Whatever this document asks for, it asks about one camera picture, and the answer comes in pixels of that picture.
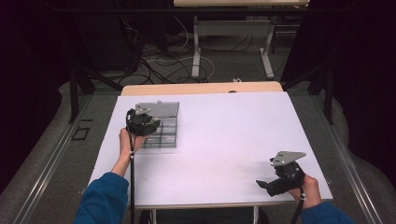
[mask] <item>white tabletop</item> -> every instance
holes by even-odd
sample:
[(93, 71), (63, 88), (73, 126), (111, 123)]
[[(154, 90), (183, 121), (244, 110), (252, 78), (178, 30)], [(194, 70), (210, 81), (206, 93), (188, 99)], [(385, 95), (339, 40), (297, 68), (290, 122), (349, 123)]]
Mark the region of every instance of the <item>white tabletop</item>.
[(176, 7), (302, 6), (309, 0), (175, 0)]
[[(135, 156), (135, 208), (258, 205), (293, 201), (270, 197), (256, 180), (277, 179), (269, 159), (300, 151), (303, 170), (331, 199), (317, 159), (286, 92), (120, 96), (91, 181), (111, 170), (119, 156), (119, 132), (137, 103), (180, 102), (177, 148), (141, 149)], [(129, 169), (126, 179), (130, 179)]]

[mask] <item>dark background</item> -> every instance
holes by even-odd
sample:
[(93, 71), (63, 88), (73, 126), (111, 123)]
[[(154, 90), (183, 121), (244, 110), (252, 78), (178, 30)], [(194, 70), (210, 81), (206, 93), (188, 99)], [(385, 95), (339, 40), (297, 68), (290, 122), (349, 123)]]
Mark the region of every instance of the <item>dark background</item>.
[[(378, 167), (396, 186), (393, 165), (396, 159), (396, 36), (392, 31), (396, 27), (392, 10), (396, 7), (391, 1), (378, 2), (359, 2), (357, 14), (348, 19), (305, 18), (282, 80), (289, 81), (312, 69), (336, 48), (334, 97), (344, 108), (349, 148)], [(62, 26), (54, 27), (55, 19), (49, 18), (38, 3), (2, 1), (0, 6), (0, 86), (4, 93), (1, 97), (1, 191), (46, 130), (62, 101), (58, 88), (68, 81), (69, 52), (79, 62), (100, 69), (97, 65), (106, 61), (108, 55), (98, 53), (101, 50), (96, 48), (115, 49), (106, 45), (105, 37), (97, 37), (98, 32), (106, 33), (106, 29), (114, 28), (114, 21), (101, 21), (101, 29), (94, 31), (84, 29), (83, 21), (57, 18), (56, 24)], [(68, 7), (75, 3), (56, 1), (55, 6)], [(151, 3), (169, 6), (159, 0)], [(344, 7), (351, 3), (312, 0), (310, 7)], [(168, 25), (169, 20), (152, 23), (152, 26), (164, 25), (163, 30), (173, 27)], [(342, 41), (335, 46), (334, 39), (341, 31)], [(64, 43), (58, 34), (67, 34), (68, 41)], [(122, 49), (121, 35), (107, 38), (117, 39), (115, 43)], [(71, 51), (64, 50), (64, 44)], [(108, 67), (103, 64), (101, 69), (129, 66), (125, 55), (112, 54), (114, 62), (108, 63)]]

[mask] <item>black curtain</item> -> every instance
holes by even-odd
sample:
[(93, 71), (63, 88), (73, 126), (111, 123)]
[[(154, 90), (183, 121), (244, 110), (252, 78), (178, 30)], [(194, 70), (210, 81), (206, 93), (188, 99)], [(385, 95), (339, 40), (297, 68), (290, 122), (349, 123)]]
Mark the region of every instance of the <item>black curtain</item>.
[(52, 121), (68, 80), (59, 43), (35, 1), (0, 4), (0, 192)]
[[(352, 4), (310, 2), (312, 8), (344, 6)], [(351, 17), (341, 20), (304, 19), (282, 81), (306, 73), (335, 52), (334, 97), (344, 108), (349, 148), (396, 187), (396, 6), (392, 1), (357, 1), (355, 8)]]

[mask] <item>cable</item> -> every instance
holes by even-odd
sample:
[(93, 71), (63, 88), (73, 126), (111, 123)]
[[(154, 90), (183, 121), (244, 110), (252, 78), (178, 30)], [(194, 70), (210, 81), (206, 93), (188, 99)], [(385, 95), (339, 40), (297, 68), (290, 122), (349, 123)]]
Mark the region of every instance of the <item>cable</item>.
[(161, 53), (161, 51), (155, 45), (147, 44), (147, 45), (145, 45), (145, 47), (142, 50), (143, 57), (151, 57), (153, 55), (157, 55), (160, 53)]
[[(133, 74), (133, 75), (130, 75), (130, 76), (128, 76), (128, 77), (146, 77), (146, 78), (147, 78), (145, 81), (143, 81), (143, 82), (141, 82), (141, 83), (139, 83), (139, 84), (137, 84), (137, 85), (144, 85), (144, 84), (146, 84), (147, 82), (150, 82), (151, 84), (154, 84), (154, 82), (152, 81), (151, 77), (150, 77), (150, 76), (147, 76), (147, 75), (143, 75), (143, 74)], [(127, 77), (121, 78), (117, 83), (120, 85), (120, 83), (121, 83), (123, 80), (125, 80), (125, 78), (127, 78)]]
[(183, 46), (181, 46), (180, 48), (184, 48), (184, 46), (186, 46), (189, 43), (189, 32), (187, 31), (186, 27), (183, 25), (183, 23), (181, 23), (181, 21), (175, 16), (175, 19), (178, 21), (178, 23), (181, 25), (181, 27), (183, 27), (184, 29), (184, 34), (186, 36), (186, 43), (184, 43)]
[(175, 71), (173, 71), (172, 73), (170, 73), (168, 76), (166, 76), (166, 78), (169, 78), (170, 76), (172, 76), (174, 73), (176, 73), (177, 71), (179, 71), (179, 70), (181, 70), (181, 69), (186, 69), (186, 71), (187, 71), (187, 74), (188, 74), (188, 77), (190, 76), (190, 72), (189, 72), (189, 69), (187, 68), (187, 66), (184, 64), (184, 63), (180, 63), (181, 65), (182, 65), (182, 67), (180, 67), (180, 68), (178, 68), (177, 70), (175, 70)]
[(200, 68), (202, 68), (204, 70), (204, 72), (205, 72), (205, 77), (203, 77), (203, 78), (198, 78), (198, 77), (194, 78), (194, 77), (190, 77), (190, 76), (188, 76), (188, 77), (180, 77), (180, 78), (177, 79), (177, 82), (186, 83), (189, 80), (194, 80), (196, 83), (207, 83), (208, 79), (207, 79), (206, 69), (204, 69), (201, 65), (193, 65), (193, 66), (199, 66)]
[(300, 215), (301, 210), (303, 209), (304, 201), (305, 201), (304, 190), (303, 187), (300, 186), (300, 201), (298, 202), (293, 218), (291, 219), (291, 224), (295, 224), (297, 222), (297, 218)]
[[(152, 62), (174, 62), (174, 61), (185, 61), (185, 60), (193, 59), (193, 58), (194, 58), (194, 57), (187, 57), (187, 58), (184, 58), (184, 59), (177, 59), (177, 60), (149, 60), (149, 61), (146, 61), (146, 62), (147, 62), (147, 63), (152, 63)], [(215, 65), (214, 65), (209, 59), (207, 59), (206, 57), (200, 56), (200, 58), (205, 59), (205, 60), (207, 60), (210, 64), (212, 64), (212, 68), (213, 68), (212, 73), (211, 73), (210, 76), (207, 78), (207, 80), (209, 80), (209, 79), (213, 76), (213, 74), (215, 73)]]
[(151, 66), (149, 65), (149, 63), (144, 60), (144, 59), (140, 59), (140, 62), (147, 67), (147, 69), (156, 77), (158, 78), (162, 83), (166, 83), (166, 84), (175, 84), (175, 82), (172, 82), (171, 80), (167, 79), (166, 77), (163, 77), (160, 73), (158, 73), (157, 71), (155, 71), (154, 69), (151, 68)]
[(174, 57), (174, 59), (171, 60), (164, 60), (164, 59), (159, 59), (162, 55), (158, 56), (155, 60), (150, 60), (150, 62), (155, 62), (156, 64), (160, 66), (172, 66), (180, 63), (180, 57), (177, 55), (177, 57)]
[(249, 41), (248, 45), (247, 45), (244, 49), (236, 49), (236, 48), (238, 48), (239, 46), (241, 46), (242, 43), (244, 43), (245, 40), (248, 39), (248, 37), (249, 37), (249, 35), (245, 36), (245, 38), (242, 39), (242, 41), (239, 42), (239, 44), (237, 44), (235, 47), (233, 47), (233, 48), (231, 48), (231, 49), (209, 49), (209, 48), (210, 48), (210, 43), (209, 43), (209, 47), (208, 47), (208, 48), (205, 49), (205, 48), (202, 48), (201, 46), (200, 46), (200, 48), (201, 48), (203, 51), (207, 51), (207, 52), (244, 51), (244, 50), (247, 50), (248, 48), (250, 48), (250, 46), (251, 46), (251, 44), (252, 44), (252, 42), (253, 42), (253, 36), (250, 37), (250, 41)]
[(131, 146), (131, 222), (134, 223), (134, 143), (136, 141), (136, 136), (134, 137), (134, 141), (132, 141), (131, 130), (129, 130), (128, 120), (131, 116), (130, 113), (126, 114), (126, 130), (128, 132), (129, 144)]

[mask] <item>black cable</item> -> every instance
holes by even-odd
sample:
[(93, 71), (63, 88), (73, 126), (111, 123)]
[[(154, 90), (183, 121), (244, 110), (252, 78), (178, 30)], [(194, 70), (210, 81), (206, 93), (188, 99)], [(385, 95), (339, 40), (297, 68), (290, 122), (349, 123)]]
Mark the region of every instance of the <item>black cable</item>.
[[(133, 74), (133, 75), (130, 75), (130, 76), (128, 76), (128, 77), (145, 77), (145, 78), (146, 78), (146, 80), (144, 80), (144, 81), (141, 82), (141, 83), (138, 83), (137, 85), (144, 85), (144, 84), (146, 84), (147, 82), (150, 82), (151, 84), (154, 84), (154, 82), (152, 81), (151, 77), (148, 76), (148, 75)], [(125, 78), (127, 78), (127, 77), (121, 78), (117, 83), (120, 85), (120, 83), (121, 83)]]
[(190, 74), (189, 68), (184, 63), (182, 63), (181, 61), (179, 61), (179, 62), (184, 67), (184, 69), (186, 69), (187, 76), (190, 76), (191, 74)]
[(175, 84), (175, 82), (167, 79), (166, 77), (163, 77), (160, 73), (158, 73), (157, 71), (155, 71), (154, 69), (152, 69), (152, 67), (149, 65), (148, 62), (146, 62), (146, 60), (141, 59), (140, 62), (147, 67), (147, 69), (156, 77), (158, 78), (162, 83), (166, 83), (166, 84)]
[(176, 57), (172, 56), (172, 55), (166, 55), (168, 57), (170, 57), (171, 59), (160, 59), (160, 57), (162, 57), (163, 55), (159, 55), (154, 62), (156, 64), (158, 64), (159, 66), (173, 66), (179, 63), (180, 60), (180, 56), (178, 54), (176, 54)]
[[(177, 35), (169, 35), (169, 36), (176, 36), (176, 37), (178, 37), (179, 38), (179, 40), (178, 41), (172, 41), (172, 42), (167, 42), (166, 44), (167, 44), (167, 46), (168, 46), (168, 52), (167, 52), (167, 56), (169, 56), (169, 55), (172, 55), (172, 54), (176, 54), (177, 55), (177, 57), (182, 57), (182, 56), (184, 56), (184, 55), (187, 55), (187, 54), (189, 54), (190, 52), (191, 52), (191, 50), (192, 50), (192, 45), (191, 45), (191, 43), (190, 43), (190, 41), (188, 41), (187, 43), (186, 43), (186, 41), (185, 41), (185, 39), (183, 39), (182, 37), (180, 37), (180, 36), (177, 36)], [(179, 49), (187, 49), (185, 52), (183, 52), (183, 53), (178, 53), (178, 52), (176, 52), (176, 51), (172, 51), (172, 50), (169, 50), (171, 47), (173, 47), (173, 46), (176, 46), (176, 47), (179, 47)], [(150, 46), (150, 47), (148, 47), (148, 48), (146, 48), (146, 49), (144, 49), (143, 50), (143, 52), (142, 52), (142, 55), (143, 55), (143, 57), (151, 57), (151, 56), (154, 56), (154, 55), (159, 55), (159, 54), (163, 54), (163, 52), (161, 52), (160, 50), (158, 50), (158, 48), (155, 46), (155, 45), (152, 45), (152, 46)]]
[(131, 146), (131, 223), (134, 224), (134, 142), (136, 140), (136, 136), (134, 137), (134, 141), (132, 141), (131, 131), (128, 126), (128, 118), (131, 116), (129, 113), (126, 114), (126, 130), (128, 132), (129, 144)]
[(151, 57), (158, 54), (161, 54), (161, 51), (155, 45), (146, 44), (145, 47), (143, 47), (142, 50), (143, 57)]
[(201, 65), (193, 65), (193, 66), (199, 66), (200, 68), (202, 68), (205, 72), (205, 77), (198, 79), (198, 78), (194, 78), (194, 77), (190, 77), (190, 75), (188, 75), (187, 77), (180, 77), (177, 79), (178, 83), (186, 83), (189, 80), (194, 80), (196, 83), (206, 83), (208, 81), (207, 79), (207, 71), (206, 69), (204, 69)]
[(205, 40), (205, 39), (200, 39), (200, 40), (199, 40), (199, 48), (200, 48), (201, 50), (209, 49), (211, 46), (212, 46), (212, 45), (210, 44), (210, 41)]
[(304, 190), (303, 187), (300, 186), (300, 201), (298, 202), (293, 218), (291, 219), (291, 224), (295, 224), (297, 222), (297, 218), (300, 215), (301, 210), (303, 209), (304, 200), (305, 200)]
[(187, 68), (187, 66), (184, 65), (184, 63), (181, 63), (181, 64), (183, 65), (182, 67), (179, 67), (177, 70), (171, 72), (171, 73), (168, 74), (165, 78), (169, 78), (170, 76), (174, 75), (177, 71), (182, 70), (182, 69), (186, 69), (186, 70), (187, 70), (187, 73), (188, 73), (188, 76), (190, 76), (190, 72), (189, 72), (189, 69)]
[(243, 49), (236, 49), (239, 46), (241, 46), (246, 39), (248, 39), (249, 35), (245, 36), (244, 39), (242, 39), (242, 41), (239, 42), (239, 44), (237, 44), (235, 47), (231, 48), (231, 49), (209, 49), (210, 48), (210, 43), (209, 43), (209, 47), (208, 48), (202, 48), (200, 46), (200, 48), (202, 49), (202, 51), (207, 51), (207, 52), (233, 52), (233, 51), (244, 51), (247, 50), (248, 48), (250, 48), (252, 42), (253, 42), (253, 36), (250, 37), (250, 41), (248, 43), (248, 45), (246, 47), (244, 47)]

